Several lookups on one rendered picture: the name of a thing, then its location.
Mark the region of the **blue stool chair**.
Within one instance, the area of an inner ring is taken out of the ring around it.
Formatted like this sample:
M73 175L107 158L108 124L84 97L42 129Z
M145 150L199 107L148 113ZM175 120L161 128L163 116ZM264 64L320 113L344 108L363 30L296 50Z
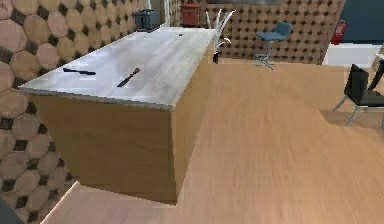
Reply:
M290 23L279 21L271 32L257 32L256 36L262 41L268 42L267 52L255 55L256 60L261 64L273 69L273 64L269 61L271 57L272 45L275 41L285 41L290 36L293 26Z

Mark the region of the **black dining chair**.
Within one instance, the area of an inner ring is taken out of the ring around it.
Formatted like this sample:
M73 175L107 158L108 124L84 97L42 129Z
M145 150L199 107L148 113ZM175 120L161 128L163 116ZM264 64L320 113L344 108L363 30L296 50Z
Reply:
M350 126L361 108L384 108L384 95L370 90L368 85L369 73L356 64L352 64L348 75L348 80L344 88L344 96L340 102L333 108L336 111L347 100L354 103L355 109L347 121L346 125Z

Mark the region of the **wooden counter with grey top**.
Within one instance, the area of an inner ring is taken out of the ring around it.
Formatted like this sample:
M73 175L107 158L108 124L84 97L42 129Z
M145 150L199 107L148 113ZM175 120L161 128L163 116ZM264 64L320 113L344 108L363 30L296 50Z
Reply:
M81 185L174 204L210 95L214 37L204 28L134 32L20 88Z

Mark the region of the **white leafed house plant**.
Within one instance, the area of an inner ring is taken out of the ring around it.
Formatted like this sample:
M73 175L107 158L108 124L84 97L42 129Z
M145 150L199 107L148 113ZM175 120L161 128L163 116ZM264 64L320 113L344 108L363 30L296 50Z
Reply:
M217 13L217 16L215 18L214 24L211 24L209 13L206 12L206 22L209 29L215 30L215 37L214 37L214 54L212 57L212 61L214 63L219 62L219 48L226 43L231 43L231 40L227 37L221 37L222 32L232 17L232 15L235 13L235 10L232 10L230 12L226 12L224 17L221 17L222 10L219 10Z

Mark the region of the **red bin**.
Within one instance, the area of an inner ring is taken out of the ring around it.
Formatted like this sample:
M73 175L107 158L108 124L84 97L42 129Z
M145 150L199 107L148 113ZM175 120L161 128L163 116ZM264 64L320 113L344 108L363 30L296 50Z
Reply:
M181 24L183 26L197 27L199 24L200 5L196 3L186 3L181 8Z

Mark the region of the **dark grey toaster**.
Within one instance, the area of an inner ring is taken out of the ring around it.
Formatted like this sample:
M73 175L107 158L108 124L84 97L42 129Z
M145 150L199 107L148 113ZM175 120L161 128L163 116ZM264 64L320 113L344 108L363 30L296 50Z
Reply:
M160 27L159 14L154 9L143 9L134 14L137 32L152 32Z

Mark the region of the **black knife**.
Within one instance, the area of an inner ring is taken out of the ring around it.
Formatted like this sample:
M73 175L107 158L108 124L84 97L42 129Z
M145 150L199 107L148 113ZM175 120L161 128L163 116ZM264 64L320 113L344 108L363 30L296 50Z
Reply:
M69 69L69 68L63 68L62 70L63 70L63 72L79 73L82 75L96 75L96 72L93 72L93 71L75 70L75 69Z

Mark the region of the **red fire extinguisher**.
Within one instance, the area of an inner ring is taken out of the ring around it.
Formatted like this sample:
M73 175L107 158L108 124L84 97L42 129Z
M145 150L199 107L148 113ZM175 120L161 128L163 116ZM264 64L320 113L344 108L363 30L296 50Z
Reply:
M339 20L331 39L331 43L333 45L338 45L341 42L346 28L347 28L347 22L344 20Z

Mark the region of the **brown handled knife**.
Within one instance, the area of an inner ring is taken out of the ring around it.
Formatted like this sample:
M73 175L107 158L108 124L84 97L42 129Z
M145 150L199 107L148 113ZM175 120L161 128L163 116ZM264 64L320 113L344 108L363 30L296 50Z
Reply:
M129 80L135 75L135 74L137 74L137 73L139 73L140 72L140 68L135 68L134 69L134 71L131 73L131 74L129 74L129 76L128 77L126 77L124 80L122 80L118 85L117 85L117 87L123 87L124 85L126 85L128 82L129 82Z

